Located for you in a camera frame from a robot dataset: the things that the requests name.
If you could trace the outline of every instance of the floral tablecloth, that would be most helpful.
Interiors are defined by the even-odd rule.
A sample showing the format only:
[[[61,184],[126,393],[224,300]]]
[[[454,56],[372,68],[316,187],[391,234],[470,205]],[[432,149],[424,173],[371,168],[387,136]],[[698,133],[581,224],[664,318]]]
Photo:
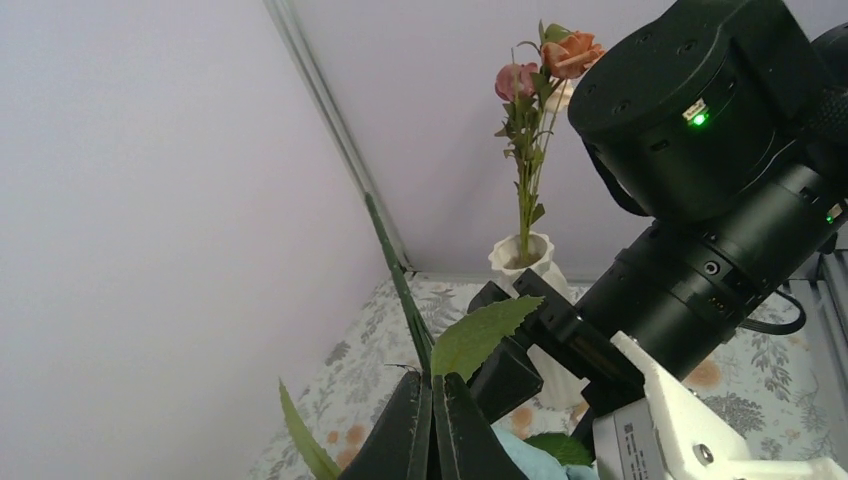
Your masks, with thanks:
[[[413,295],[434,335],[460,319],[479,283],[413,279]],[[587,287],[572,288],[578,299]],[[773,295],[754,317],[773,323],[795,318],[794,307]],[[685,381],[700,398],[748,440],[763,459],[833,456],[830,423],[802,330],[772,337],[740,330]],[[376,288],[356,321],[327,357],[296,402],[315,438],[342,466],[359,451],[405,369],[417,366],[400,302],[390,281]],[[519,437],[571,431],[586,406],[556,412],[534,400],[498,422]],[[306,480],[308,473],[288,431],[280,430],[249,472],[250,480]]]

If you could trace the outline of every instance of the white vase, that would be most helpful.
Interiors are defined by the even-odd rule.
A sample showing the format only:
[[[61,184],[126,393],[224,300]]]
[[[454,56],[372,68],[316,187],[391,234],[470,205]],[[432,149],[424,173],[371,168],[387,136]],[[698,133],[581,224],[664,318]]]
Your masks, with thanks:
[[[571,301],[571,292],[568,282],[553,261],[554,244],[547,235],[530,232],[530,254],[540,255],[536,263],[526,268],[508,268],[513,259],[518,258],[520,249],[520,237],[514,235],[496,243],[489,254],[492,263],[492,271],[497,273],[495,283],[512,297],[517,297],[518,292],[512,284],[527,269],[536,272],[542,280],[548,283],[554,290],[568,301]],[[568,410],[583,402],[580,391],[586,386],[585,380],[580,380],[559,364],[550,355],[545,353],[536,345],[527,351],[533,366],[539,371],[539,375],[545,382],[537,399],[546,408],[555,410]]]

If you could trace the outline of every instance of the white wall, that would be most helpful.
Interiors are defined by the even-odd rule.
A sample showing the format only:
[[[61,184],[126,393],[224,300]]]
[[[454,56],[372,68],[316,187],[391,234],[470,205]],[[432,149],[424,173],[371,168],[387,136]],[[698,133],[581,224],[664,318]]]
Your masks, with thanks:
[[[294,0],[416,268],[488,269],[517,232],[515,168],[492,137],[503,109],[494,77],[540,18],[612,46],[672,0]],[[787,0],[810,35],[848,19],[845,0]],[[519,61],[532,50],[519,49]],[[562,122],[544,167],[538,229],[572,276],[601,273],[646,226],[621,211]]]
[[[0,478],[243,478],[387,276],[265,8],[5,0],[0,36]]]

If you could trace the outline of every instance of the flower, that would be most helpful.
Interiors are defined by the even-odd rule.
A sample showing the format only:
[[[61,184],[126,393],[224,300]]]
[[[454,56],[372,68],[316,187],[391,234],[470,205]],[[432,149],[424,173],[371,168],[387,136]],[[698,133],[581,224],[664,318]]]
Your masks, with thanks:
[[[560,81],[554,93],[545,101],[545,110],[548,113],[559,113],[563,111],[569,102],[571,102],[572,95],[574,95],[574,85],[568,80]]]
[[[556,78],[579,78],[606,53],[594,40],[591,33],[574,32],[558,43],[545,43],[542,62]]]
[[[504,66],[495,79],[495,93],[506,102],[514,101],[516,92],[519,97],[524,98],[533,95],[536,89],[533,88],[533,78],[530,74],[538,71],[539,66],[535,63],[510,63]]]

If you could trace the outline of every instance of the light blue cloth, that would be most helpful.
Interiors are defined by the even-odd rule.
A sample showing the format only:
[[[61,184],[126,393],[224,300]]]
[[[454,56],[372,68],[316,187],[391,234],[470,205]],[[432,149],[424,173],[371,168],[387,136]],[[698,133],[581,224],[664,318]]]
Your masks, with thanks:
[[[562,466],[551,454],[530,446],[512,432],[495,426],[492,430],[506,454],[529,480],[600,480],[592,467]]]

